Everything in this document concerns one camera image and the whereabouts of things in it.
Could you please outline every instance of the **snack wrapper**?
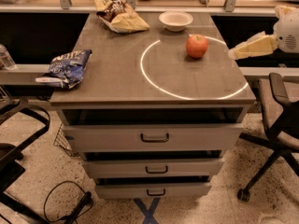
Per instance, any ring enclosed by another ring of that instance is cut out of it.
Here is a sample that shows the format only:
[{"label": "snack wrapper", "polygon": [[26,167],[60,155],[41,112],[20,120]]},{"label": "snack wrapper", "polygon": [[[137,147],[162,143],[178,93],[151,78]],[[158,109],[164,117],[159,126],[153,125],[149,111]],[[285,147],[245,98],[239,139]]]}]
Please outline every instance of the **snack wrapper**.
[{"label": "snack wrapper", "polygon": [[82,49],[55,57],[50,62],[48,72],[43,77],[36,78],[36,82],[67,90],[73,88],[82,82],[91,54],[90,49]]},{"label": "snack wrapper", "polygon": [[120,0],[94,0],[97,15],[116,33],[146,31],[150,26],[127,3]]}]

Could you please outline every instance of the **blue chip bag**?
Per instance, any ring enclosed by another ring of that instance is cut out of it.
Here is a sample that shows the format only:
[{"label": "blue chip bag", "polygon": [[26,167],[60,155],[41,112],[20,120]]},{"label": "blue chip bag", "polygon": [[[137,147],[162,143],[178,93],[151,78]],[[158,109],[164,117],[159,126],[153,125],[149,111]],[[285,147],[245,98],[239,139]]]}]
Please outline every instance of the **blue chip bag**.
[{"label": "blue chip bag", "polygon": [[36,82],[52,87],[71,89],[83,80],[86,63],[93,52],[90,49],[76,50],[55,57],[43,77]]}]

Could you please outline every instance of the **cable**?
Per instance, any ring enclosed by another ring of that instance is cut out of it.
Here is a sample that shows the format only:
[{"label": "cable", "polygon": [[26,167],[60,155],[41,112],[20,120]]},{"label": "cable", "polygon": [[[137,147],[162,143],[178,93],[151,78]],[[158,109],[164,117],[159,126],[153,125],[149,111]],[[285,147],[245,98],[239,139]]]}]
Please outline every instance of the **cable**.
[{"label": "cable", "polygon": [[12,224],[9,220],[7,220],[5,217],[3,217],[0,213],[0,218],[2,218],[4,221],[6,221],[8,224]]},{"label": "cable", "polygon": [[[64,182],[62,182],[62,183],[56,185],[56,186],[49,192],[49,194],[48,194],[48,196],[47,196],[47,198],[46,198],[46,200],[45,200],[45,202],[44,202],[43,211],[44,211],[45,219],[46,219],[48,222],[57,222],[57,221],[59,221],[59,220],[67,220],[67,219],[69,218],[69,216],[66,215],[66,216],[63,216],[63,217],[58,218],[57,220],[49,220],[49,218],[48,218],[48,216],[47,216],[47,214],[46,214],[46,204],[47,204],[47,201],[48,201],[49,196],[50,196],[50,195],[51,195],[51,194],[52,194],[58,187],[60,187],[62,184],[65,184],[65,183],[75,184],[75,185],[76,185],[76,186],[77,186],[77,187],[78,187],[84,194],[86,194],[86,192],[84,191],[84,189],[83,189],[81,186],[79,186],[76,182],[73,182],[73,181],[64,181]],[[93,207],[93,199],[91,199],[91,206],[90,206],[85,212],[83,212],[83,213],[81,213],[80,215],[78,215],[77,218],[79,218],[79,217],[81,217],[82,215],[84,215],[85,213],[87,213],[89,210],[92,209],[92,207]]]}]

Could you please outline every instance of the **drawer handle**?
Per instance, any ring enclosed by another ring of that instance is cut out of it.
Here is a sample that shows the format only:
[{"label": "drawer handle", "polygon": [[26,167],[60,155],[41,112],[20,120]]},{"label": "drawer handle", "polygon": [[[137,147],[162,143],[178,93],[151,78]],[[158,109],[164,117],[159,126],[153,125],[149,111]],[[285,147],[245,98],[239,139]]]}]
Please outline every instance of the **drawer handle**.
[{"label": "drawer handle", "polygon": [[147,139],[144,134],[140,134],[141,141],[144,143],[166,143],[169,140],[169,133],[167,133],[163,139]]},{"label": "drawer handle", "polygon": [[149,170],[148,166],[146,166],[146,172],[150,175],[158,175],[158,174],[166,174],[168,172],[168,166],[165,166],[165,170],[164,171],[157,171],[157,172],[152,172]]},{"label": "drawer handle", "polygon": [[148,196],[150,196],[150,197],[164,196],[164,195],[166,194],[166,190],[163,189],[163,193],[152,194],[152,193],[150,193],[150,191],[147,189],[147,194],[148,194]]}]

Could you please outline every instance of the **white bowl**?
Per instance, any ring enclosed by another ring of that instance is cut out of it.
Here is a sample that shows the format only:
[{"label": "white bowl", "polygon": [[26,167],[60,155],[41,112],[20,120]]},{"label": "white bowl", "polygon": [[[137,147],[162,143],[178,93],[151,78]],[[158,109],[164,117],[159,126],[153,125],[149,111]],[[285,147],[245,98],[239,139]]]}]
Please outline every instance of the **white bowl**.
[{"label": "white bowl", "polygon": [[193,22],[193,16],[183,11],[166,11],[159,20],[169,31],[180,32]]}]

